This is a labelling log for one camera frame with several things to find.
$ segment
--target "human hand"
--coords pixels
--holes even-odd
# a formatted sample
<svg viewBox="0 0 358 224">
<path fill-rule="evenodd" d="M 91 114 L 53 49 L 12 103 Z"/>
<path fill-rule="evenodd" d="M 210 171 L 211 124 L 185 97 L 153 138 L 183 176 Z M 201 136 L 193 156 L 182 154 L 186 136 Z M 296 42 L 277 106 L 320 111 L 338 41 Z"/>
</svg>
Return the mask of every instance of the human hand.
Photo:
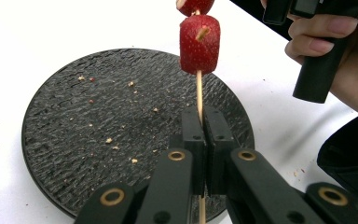
<svg viewBox="0 0 358 224">
<path fill-rule="evenodd" d="M 261 3 L 266 7 L 267 0 L 261 0 Z M 288 31 L 292 40 L 286 45 L 285 52 L 300 64 L 305 56 L 322 56 L 334 47 L 323 37 L 343 38 L 349 35 L 349 44 L 330 91 L 358 112 L 358 19 L 325 14 L 311 19 L 293 15 L 288 15 L 288 18 L 293 20 Z"/>
</svg>

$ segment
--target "black handle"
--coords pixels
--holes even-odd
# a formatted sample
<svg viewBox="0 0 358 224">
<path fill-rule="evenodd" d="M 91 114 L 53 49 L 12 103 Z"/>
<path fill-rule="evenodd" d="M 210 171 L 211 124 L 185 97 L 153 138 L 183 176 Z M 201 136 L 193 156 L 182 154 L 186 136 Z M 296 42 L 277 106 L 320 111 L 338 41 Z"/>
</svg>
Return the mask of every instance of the black handle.
<svg viewBox="0 0 358 224">
<path fill-rule="evenodd" d="M 358 0 L 324 0 L 319 14 L 358 16 Z M 333 49 L 321 57 L 306 57 L 293 96 L 314 103 L 324 103 L 336 75 L 348 38 L 333 39 Z"/>
</svg>

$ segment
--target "black tool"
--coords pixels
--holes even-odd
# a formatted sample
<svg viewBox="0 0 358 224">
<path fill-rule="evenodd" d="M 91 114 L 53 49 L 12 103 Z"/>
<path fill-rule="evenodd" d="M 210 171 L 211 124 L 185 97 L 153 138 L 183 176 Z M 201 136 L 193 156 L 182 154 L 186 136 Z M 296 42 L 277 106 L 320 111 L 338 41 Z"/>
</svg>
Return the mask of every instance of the black tool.
<svg viewBox="0 0 358 224">
<path fill-rule="evenodd" d="M 358 0 L 268 0 L 263 22 L 282 25 L 288 13 L 311 18 L 315 14 L 358 16 Z M 333 39 L 333 49 L 321 57 L 306 57 L 298 76 L 293 96 L 324 103 L 330 91 L 348 38 Z"/>
<path fill-rule="evenodd" d="M 227 196 L 233 223 L 358 223 L 358 198 L 327 183 L 305 193 L 290 187 L 269 162 L 239 147 L 219 110 L 195 106 L 182 114 L 182 134 L 170 138 L 149 182 L 99 188 L 76 224 L 190 223 L 191 201 L 205 190 Z"/>
</svg>

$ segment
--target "black plate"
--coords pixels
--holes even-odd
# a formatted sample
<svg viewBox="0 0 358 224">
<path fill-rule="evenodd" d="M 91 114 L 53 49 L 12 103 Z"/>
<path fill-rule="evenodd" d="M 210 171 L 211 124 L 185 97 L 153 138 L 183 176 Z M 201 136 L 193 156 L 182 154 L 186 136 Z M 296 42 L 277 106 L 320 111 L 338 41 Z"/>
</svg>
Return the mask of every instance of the black plate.
<svg viewBox="0 0 358 224">
<path fill-rule="evenodd" d="M 196 79 L 178 59 L 150 49 L 98 52 L 63 67 L 34 95 L 22 127 L 24 159 L 36 185 L 66 214 L 75 217 L 102 185 L 133 186 L 153 174 L 169 136 L 181 132 L 181 111 L 197 103 Z M 238 98 L 213 74 L 202 81 L 204 104 L 221 110 L 240 144 L 254 148 Z M 206 201 L 208 220 L 226 208 L 223 196 Z"/>
</svg>

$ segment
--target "wooden skewer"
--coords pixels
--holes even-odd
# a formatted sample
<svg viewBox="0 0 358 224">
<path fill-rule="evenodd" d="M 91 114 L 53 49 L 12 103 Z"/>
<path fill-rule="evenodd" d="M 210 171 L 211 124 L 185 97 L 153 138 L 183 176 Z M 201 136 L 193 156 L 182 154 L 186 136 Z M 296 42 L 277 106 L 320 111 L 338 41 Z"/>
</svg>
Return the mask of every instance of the wooden skewer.
<svg viewBox="0 0 358 224">
<path fill-rule="evenodd" d="M 199 118 L 201 126 L 202 124 L 202 72 L 197 71 L 197 109 L 199 111 Z M 200 224 L 206 223 L 206 207 L 205 207 L 205 195 L 199 196 L 199 208 L 200 208 Z"/>
</svg>

